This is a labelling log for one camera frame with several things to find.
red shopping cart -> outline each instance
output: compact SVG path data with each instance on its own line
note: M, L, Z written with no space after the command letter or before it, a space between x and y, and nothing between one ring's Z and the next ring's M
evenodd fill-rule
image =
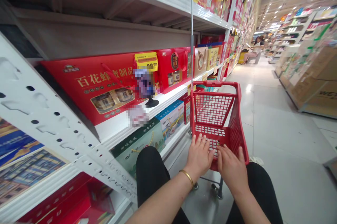
M216 150L211 170L218 171L217 146L223 146L224 144L237 156L239 146L241 146L247 165L249 163L249 156L240 117L240 84L226 81L193 81L193 85L198 84L206 87L233 86L236 90L235 94L229 94L207 91L193 92L191 88L190 125L192 135L199 135L200 133L206 135L207 139L210 140L210 150ZM219 188L216 188L214 184L212 184L212 188L217 192L218 198L222 199L223 180L221 179L219 183L212 180L209 181L219 184Z

cart wheel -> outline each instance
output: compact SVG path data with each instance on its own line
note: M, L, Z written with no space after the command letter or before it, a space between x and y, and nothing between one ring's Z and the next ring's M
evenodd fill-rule
M196 182L196 183L194 184L193 191L198 190L198 188L199 188L199 185L198 185L198 182Z
M217 188L215 184L212 184L212 190L219 200L222 200L224 198L222 191L219 191L219 188Z

supermarket aisle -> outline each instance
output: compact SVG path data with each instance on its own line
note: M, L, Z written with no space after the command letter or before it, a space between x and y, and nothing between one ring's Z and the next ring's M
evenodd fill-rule
M337 141L337 122L297 113L273 71L261 56L258 65L237 65L227 79L241 85L249 154L264 161L285 223L336 223L337 186L321 164L336 156L329 141ZM171 168L172 176L186 163L187 151L188 146ZM205 177L220 181L218 172ZM225 223L233 198L224 186L224 199L215 200L210 188L200 179L199 189L186 199L183 209L191 223Z

woman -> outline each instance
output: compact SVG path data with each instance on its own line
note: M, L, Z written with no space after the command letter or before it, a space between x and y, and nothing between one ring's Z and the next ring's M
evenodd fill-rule
M243 58L243 63L242 65L246 64L248 58L250 57L257 57L257 55L260 53L260 51L264 48L264 41L263 41L263 36L258 36L257 37L257 43L251 49L253 50L251 53L246 53L245 57Z
M215 150L209 147L205 135L197 140L194 135L186 166L173 179L159 152L152 146L144 148L136 164L138 210L127 224L189 224L180 207L211 166ZM226 223L283 224L270 177L256 163L246 167L242 147L237 158L226 145L218 146L218 170L234 197Z

gold bangle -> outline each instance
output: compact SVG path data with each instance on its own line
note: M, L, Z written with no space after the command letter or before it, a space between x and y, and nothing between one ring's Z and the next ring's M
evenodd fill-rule
M184 170L180 170L179 172L184 173L188 177L188 179L191 181L191 185L192 185L192 189L193 189L194 188L194 183L193 183L193 180L190 177L190 175L187 172L185 172Z

